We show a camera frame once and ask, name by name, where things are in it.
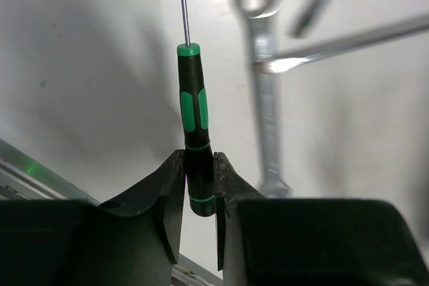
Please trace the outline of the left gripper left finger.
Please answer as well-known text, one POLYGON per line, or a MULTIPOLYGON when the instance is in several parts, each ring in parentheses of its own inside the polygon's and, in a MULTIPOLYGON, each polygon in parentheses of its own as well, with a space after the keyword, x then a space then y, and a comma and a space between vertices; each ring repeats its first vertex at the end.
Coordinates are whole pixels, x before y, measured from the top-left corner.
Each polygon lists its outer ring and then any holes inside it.
POLYGON ((184 153, 95 206, 1 202, 2 285, 169 285, 178 262, 184 153))

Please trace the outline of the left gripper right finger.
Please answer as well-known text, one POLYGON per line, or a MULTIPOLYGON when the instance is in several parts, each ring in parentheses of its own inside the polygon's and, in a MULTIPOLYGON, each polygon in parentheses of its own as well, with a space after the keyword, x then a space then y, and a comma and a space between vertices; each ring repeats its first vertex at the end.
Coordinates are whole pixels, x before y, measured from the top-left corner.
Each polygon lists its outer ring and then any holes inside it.
POLYGON ((213 160, 217 265, 225 285, 427 285, 400 212, 383 200, 263 197, 213 160))

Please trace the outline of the small black-green precision screwdriver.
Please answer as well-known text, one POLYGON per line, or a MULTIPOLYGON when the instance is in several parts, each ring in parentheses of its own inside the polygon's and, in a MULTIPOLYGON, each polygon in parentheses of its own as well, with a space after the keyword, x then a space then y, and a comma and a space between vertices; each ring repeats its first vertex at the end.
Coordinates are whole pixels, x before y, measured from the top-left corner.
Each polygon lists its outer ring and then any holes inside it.
POLYGON ((187 0, 181 0, 184 43, 177 46, 180 112, 184 130, 184 171, 192 211, 215 213, 213 154, 208 132, 208 104, 200 46, 191 42, 187 0))

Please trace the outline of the silver open-end combination wrench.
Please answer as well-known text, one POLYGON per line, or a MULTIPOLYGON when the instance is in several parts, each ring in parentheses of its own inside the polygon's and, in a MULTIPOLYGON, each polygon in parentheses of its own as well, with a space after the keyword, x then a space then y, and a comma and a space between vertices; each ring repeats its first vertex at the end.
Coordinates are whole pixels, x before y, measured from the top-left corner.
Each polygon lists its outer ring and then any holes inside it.
POLYGON ((282 179, 280 122, 278 119, 279 80, 263 71, 277 50, 273 17, 280 10, 281 0, 262 0, 255 9, 248 9, 245 0, 234 0, 244 23, 249 54, 250 75, 256 103, 257 134, 262 179, 259 191, 267 198, 287 198, 291 188, 282 179))

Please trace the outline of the large green-handled screwdriver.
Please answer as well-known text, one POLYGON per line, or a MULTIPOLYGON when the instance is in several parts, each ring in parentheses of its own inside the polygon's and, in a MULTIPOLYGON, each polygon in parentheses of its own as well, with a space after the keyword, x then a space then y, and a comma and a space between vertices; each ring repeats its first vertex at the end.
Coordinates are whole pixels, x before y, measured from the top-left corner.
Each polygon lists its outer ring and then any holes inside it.
POLYGON ((348 35, 337 40, 322 42, 321 44, 278 54, 270 61, 261 63, 259 65, 259 72, 262 74, 281 74, 303 64, 331 58, 367 46, 390 42, 425 31, 428 31, 428 14, 363 33, 348 35))

